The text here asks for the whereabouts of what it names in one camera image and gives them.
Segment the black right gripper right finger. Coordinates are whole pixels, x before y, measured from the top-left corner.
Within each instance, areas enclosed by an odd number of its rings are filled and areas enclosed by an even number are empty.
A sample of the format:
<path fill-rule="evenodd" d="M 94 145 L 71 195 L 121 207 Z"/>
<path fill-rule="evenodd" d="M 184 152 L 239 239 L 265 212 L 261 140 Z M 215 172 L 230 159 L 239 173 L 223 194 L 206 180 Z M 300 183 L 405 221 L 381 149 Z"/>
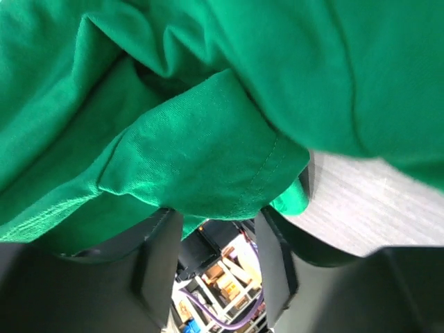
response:
<path fill-rule="evenodd" d="M 443 249 L 385 247 L 357 257 L 287 221 L 255 218 L 273 332 L 442 332 Z"/>

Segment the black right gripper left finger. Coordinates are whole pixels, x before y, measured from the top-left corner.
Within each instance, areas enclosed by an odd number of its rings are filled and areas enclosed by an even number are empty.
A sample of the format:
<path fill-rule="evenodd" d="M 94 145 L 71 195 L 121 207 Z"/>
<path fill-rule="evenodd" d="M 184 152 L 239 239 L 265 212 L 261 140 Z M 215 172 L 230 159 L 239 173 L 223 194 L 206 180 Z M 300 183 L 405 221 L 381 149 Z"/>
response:
<path fill-rule="evenodd" d="M 183 217 L 161 209 L 75 255 L 1 244 L 2 332 L 160 332 Z"/>

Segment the green t shirt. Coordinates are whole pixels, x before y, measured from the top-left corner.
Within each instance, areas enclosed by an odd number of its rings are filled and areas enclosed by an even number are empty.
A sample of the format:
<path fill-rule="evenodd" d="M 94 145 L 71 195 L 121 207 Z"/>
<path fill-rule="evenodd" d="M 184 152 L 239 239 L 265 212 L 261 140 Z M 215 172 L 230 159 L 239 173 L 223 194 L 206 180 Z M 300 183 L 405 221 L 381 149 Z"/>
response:
<path fill-rule="evenodd" d="M 301 213 L 311 151 L 443 188 L 442 1 L 2 1 L 1 240 Z"/>

